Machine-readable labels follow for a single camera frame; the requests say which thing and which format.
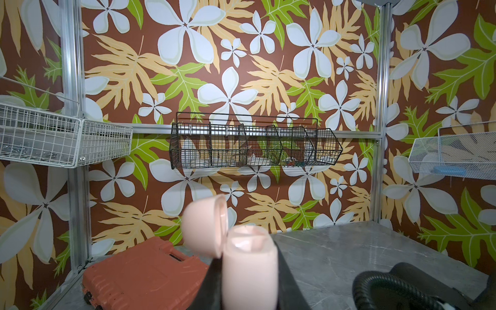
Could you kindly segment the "pink earbud charging case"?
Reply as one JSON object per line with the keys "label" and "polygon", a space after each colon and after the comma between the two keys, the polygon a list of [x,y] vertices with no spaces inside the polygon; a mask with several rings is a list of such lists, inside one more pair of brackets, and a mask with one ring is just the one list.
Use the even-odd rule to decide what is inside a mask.
{"label": "pink earbud charging case", "polygon": [[266,229],[229,226],[222,195],[190,203],[184,210],[185,246],[222,262],[220,298],[224,309],[276,309],[278,251]]}

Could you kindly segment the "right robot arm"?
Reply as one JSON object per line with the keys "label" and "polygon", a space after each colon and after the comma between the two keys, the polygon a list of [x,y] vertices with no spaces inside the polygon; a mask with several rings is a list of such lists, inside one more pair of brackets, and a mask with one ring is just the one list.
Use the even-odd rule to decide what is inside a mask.
{"label": "right robot arm", "polygon": [[353,281],[357,309],[495,309],[495,274],[474,299],[409,263],[364,271]]}

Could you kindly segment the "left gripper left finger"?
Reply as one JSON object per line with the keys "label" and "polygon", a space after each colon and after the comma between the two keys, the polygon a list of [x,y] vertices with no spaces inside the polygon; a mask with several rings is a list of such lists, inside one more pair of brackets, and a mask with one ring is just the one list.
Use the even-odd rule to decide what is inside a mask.
{"label": "left gripper left finger", "polygon": [[222,309],[222,259],[215,258],[197,295],[197,309]]}

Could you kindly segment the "blue object in basket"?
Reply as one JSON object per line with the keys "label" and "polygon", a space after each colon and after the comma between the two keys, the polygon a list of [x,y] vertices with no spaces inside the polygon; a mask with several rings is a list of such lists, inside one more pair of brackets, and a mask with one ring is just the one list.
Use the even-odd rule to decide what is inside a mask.
{"label": "blue object in basket", "polygon": [[465,177],[467,170],[463,167],[458,166],[437,165],[431,170],[431,172],[433,174],[445,176]]}

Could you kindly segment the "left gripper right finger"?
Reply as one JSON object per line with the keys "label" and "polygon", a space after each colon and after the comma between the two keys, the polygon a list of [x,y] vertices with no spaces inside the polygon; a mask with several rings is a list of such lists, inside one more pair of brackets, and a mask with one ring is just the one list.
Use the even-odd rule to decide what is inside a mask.
{"label": "left gripper right finger", "polygon": [[295,280],[282,251],[275,243],[278,251],[278,303],[279,310],[311,309]]}

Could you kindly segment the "red plastic tool case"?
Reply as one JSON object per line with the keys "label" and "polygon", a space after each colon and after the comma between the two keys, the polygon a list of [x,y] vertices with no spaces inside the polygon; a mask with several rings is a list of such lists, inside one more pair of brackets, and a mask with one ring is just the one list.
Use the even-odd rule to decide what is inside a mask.
{"label": "red plastic tool case", "polygon": [[187,309],[208,268],[153,237],[86,268],[83,299],[94,309]]}

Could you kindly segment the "white mesh basket right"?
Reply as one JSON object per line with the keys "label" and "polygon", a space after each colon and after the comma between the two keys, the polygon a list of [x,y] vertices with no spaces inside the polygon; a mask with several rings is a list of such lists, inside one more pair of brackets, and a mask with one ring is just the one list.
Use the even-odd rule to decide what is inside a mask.
{"label": "white mesh basket right", "polygon": [[465,177],[495,179],[495,122],[441,127],[436,136],[417,138],[408,157],[414,173],[433,174],[437,165],[458,166]]}

